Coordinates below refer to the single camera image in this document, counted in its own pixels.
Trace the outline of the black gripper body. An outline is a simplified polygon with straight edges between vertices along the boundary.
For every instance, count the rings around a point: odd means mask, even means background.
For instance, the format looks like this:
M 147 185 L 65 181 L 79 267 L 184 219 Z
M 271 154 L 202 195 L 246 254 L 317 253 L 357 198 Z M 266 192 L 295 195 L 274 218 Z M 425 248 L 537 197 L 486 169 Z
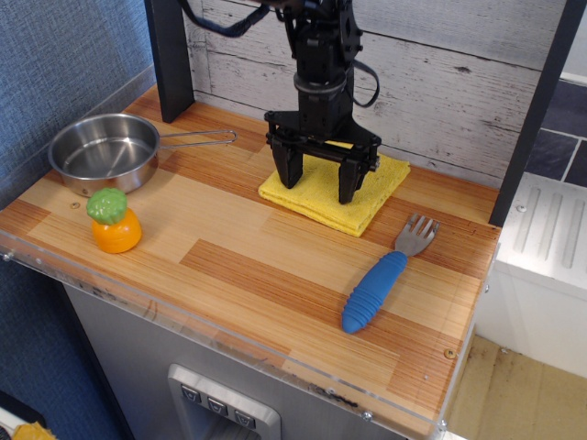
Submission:
M 353 119 L 354 79 L 337 77 L 332 82 L 294 79 L 298 108 L 271 110 L 264 116 L 268 123 L 267 143 L 273 138 L 293 142 L 304 156 L 330 160 L 339 165 L 344 159 L 368 163 L 370 170 L 379 166 L 381 139 Z

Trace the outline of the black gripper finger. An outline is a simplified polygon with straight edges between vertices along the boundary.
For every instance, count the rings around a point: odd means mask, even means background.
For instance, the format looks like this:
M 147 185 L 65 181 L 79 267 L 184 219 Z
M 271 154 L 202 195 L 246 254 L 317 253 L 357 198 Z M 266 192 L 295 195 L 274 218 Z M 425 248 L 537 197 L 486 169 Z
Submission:
M 365 175 L 370 170 L 367 162 L 357 159 L 344 159 L 338 169 L 338 201 L 349 204 L 354 193 L 361 187 Z
M 297 144 L 274 137 L 271 152 L 281 183 L 292 189 L 303 175 L 304 154 Z

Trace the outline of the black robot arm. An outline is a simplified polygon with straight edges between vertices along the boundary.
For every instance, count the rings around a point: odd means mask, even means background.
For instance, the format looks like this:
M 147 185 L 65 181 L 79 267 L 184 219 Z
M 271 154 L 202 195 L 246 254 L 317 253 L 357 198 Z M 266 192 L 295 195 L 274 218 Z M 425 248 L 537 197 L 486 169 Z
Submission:
M 304 157 L 338 163 L 338 200 L 352 201 L 370 171 L 379 166 L 380 137 L 353 118 L 357 61 L 362 50 L 350 1 L 289 1 L 276 7 L 296 61 L 295 111 L 269 111 L 267 141 L 281 183 L 292 189 L 303 176 Z

